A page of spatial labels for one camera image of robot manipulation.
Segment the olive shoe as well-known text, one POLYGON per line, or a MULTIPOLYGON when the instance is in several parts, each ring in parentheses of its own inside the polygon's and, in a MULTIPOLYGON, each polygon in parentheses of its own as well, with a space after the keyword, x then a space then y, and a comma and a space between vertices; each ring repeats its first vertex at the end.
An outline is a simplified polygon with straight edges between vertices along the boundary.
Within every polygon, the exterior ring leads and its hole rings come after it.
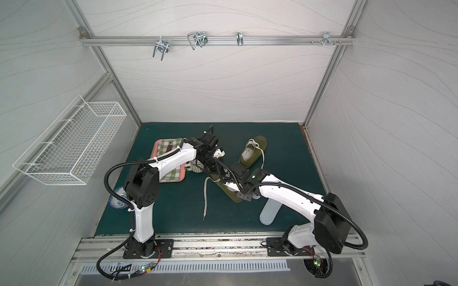
POLYGON ((223 183, 221 178, 216 174, 210 174, 204 181, 203 186, 203 197, 204 197, 204 209, 203 209, 203 220, 206 218, 207 210, 208 210, 208 181, 212 181, 216 185, 218 185, 226 194, 227 196, 232 199, 235 203, 241 203, 243 200, 237 196, 237 192, 232 189, 235 184, 231 183, 228 187, 227 184, 223 183))
POLYGON ((261 169, 265 165, 265 151, 267 149, 267 139, 262 135, 250 138, 245 145, 245 148, 239 158, 239 163, 250 168, 260 157, 262 158, 261 169))

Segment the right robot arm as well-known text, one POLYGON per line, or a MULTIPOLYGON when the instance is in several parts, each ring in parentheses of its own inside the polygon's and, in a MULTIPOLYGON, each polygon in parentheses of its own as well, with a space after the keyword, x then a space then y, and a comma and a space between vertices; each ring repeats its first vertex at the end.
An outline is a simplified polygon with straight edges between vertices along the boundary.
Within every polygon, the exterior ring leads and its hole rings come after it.
POLYGON ((304 247, 321 246, 333 254, 340 254, 348 246, 347 237, 354 227, 353 220, 334 194, 320 195, 283 182, 266 170, 253 171, 236 163, 223 176, 223 186, 250 201, 256 195, 280 203, 308 220, 307 224, 290 226, 281 238, 281 247, 295 255, 304 247))

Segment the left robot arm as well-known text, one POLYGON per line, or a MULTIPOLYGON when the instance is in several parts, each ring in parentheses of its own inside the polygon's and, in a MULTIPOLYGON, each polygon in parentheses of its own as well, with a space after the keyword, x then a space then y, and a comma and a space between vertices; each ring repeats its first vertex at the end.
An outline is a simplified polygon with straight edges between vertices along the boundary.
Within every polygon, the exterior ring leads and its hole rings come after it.
POLYGON ((141 163, 134 162, 124 186, 134 211, 133 240, 145 244, 153 239, 153 205, 159 196, 160 180, 172 170, 193 160, 203 164, 203 171, 223 176, 224 168, 219 155, 218 139, 213 127, 199 138, 183 139, 171 151, 141 163))

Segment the ribbed ceramic cup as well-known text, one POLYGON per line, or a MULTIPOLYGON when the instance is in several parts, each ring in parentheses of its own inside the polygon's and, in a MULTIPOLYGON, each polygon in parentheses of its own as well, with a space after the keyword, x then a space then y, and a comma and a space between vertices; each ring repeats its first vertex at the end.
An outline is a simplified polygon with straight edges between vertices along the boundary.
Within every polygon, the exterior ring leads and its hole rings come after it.
POLYGON ((194 159, 189 163, 189 169, 197 174, 202 173, 205 170, 204 165, 197 159, 194 159))

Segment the blue white patterned bowl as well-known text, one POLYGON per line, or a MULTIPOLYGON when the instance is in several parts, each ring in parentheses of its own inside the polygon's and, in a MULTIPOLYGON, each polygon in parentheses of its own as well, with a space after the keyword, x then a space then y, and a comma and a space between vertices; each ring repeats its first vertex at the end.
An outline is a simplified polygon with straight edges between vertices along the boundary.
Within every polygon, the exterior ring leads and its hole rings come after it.
MULTIPOLYGON (((127 194, 126 194, 126 192, 125 192, 123 187, 116 188, 114 190, 114 192, 118 196, 122 197, 123 199, 125 199, 125 200, 127 199, 127 194)), ((128 205, 126 203, 124 203, 122 200, 118 200, 116 197, 114 197, 112 195, 109 198, 109 206, 114 208, 114 209, 126 209, 126 208, 128 208, 128 205)))

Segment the metal hook clamp middle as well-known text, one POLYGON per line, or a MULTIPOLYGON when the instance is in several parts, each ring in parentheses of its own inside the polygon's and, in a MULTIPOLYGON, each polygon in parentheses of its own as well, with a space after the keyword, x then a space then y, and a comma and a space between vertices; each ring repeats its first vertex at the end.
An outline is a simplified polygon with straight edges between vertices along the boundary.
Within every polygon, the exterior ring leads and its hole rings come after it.
POLYGON ((195 50, 197 47, 202 48, 208 43, 208 38, 205 32, 191 32, 187 35, 187 39, 192 50, 195 50))

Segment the metal U-bolt clamp left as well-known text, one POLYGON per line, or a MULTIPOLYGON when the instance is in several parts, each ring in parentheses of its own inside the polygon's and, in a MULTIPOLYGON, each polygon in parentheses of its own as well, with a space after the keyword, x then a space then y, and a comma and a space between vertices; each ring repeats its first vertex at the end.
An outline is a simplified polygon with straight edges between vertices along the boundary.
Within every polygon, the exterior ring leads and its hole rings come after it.
POLYGON ((165 55, 169 52, 169 44, 167 41, 163 40, 162 38, 159 38, 158 41, 155 43, 155 47, 153 50, 153 57, 155 57, 157 54, 161 55, 161 61, 163 61, 165 55))

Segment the small metal clip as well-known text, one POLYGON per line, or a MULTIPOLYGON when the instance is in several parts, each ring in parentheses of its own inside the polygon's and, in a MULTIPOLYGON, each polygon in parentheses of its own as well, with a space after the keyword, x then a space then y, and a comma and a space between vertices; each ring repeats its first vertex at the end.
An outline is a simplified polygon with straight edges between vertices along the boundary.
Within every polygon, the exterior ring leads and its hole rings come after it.
POLYGON ((243 46, 243 34, 242 32, 236 33, 237 46, 243 46))

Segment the white vent strip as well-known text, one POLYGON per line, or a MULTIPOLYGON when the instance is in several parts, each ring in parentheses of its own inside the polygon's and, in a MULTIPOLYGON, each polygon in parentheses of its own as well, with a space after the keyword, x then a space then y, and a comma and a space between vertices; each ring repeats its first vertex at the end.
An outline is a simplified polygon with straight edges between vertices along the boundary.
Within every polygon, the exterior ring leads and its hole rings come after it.
MULTIPOLYGON (((141 263, 116 262, 101 265, 108 274, 121 269, 121 274, 134 273, 144 267, 141 263)), ((260 273, 290 271, 286 259, 273 260, 194 260, 194 261, 162 261, 151 270, 158 274, 185 273, 260 273)), ((80 271, 83 275, 100 274, 95 263, 85 263, 80 271)))

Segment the aluminium crossbar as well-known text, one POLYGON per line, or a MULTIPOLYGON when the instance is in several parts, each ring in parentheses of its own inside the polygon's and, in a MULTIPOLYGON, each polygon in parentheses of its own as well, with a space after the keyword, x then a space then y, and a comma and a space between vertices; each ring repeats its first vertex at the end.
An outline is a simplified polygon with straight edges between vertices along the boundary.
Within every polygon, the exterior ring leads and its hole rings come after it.
MULTIPOLYGON (((248 36, 243 34, 243 46, 304 46, 312 45, 310 40, 320 40, 318 36, 248 36)), ((100 36, 81 39, 84 46, 154 46, 162 38, 169 46, 190 46, 187 36, 100 36)), ((206 46, 237 46, 236 35, 207 36, 206 46)), ((356 38, 331 36, 333 40, 342 41, 341 45, 352 45, 356 38)))

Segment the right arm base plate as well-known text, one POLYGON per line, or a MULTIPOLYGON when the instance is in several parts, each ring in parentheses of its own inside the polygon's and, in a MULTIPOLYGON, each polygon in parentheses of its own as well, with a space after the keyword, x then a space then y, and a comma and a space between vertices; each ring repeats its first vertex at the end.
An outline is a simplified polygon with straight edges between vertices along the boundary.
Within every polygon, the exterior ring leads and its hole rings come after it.
POLYGON ((312 257, 314 255, 313 247, 303 247, 299 249, 296 248, 287 239, 280 237, 268 237, 261 242, 261 245, 267 249, 267 255, 269 257, 312 257))

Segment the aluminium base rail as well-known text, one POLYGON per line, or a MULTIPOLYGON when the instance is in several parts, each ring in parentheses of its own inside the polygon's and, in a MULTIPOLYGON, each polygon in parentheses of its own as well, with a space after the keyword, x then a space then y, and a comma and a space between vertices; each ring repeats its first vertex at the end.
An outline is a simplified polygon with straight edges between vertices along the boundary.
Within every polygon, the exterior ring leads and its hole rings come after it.
MULTIPOLYGON (((268 259, 261 243, 268 237, 281 237, 281 232, 221 232, 161 234, 160 239, 174 241, 167 261, 268 259)), ((71 262, 96 262, 103 254, 123 242, 127 235, 104 235, 83 238, 71 262)))

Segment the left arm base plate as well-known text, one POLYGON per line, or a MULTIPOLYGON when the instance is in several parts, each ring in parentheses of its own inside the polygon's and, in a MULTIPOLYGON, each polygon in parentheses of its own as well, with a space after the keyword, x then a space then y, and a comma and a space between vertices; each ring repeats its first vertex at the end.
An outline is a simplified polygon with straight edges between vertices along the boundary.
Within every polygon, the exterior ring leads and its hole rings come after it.
POLYGON ((135 239, 127 242, 123 253, 124 259, 171 258, 174 240, 159 239, 140 243, 135 239))

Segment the metal bracket right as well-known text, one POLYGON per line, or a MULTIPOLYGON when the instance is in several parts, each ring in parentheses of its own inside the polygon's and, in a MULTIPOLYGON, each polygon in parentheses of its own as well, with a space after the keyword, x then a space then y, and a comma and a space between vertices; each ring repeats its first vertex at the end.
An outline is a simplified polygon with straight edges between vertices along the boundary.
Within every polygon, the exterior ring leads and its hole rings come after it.
POLYGON ((342 41, 340 40, 333 40, 331 39, 331 35, 329 32, 325 32, 322 36, 322 39, 314 41, 310 40, 310 43, 312 45, 321 45, 321 46, 336 46, 336 45, 341 45, 342 41))

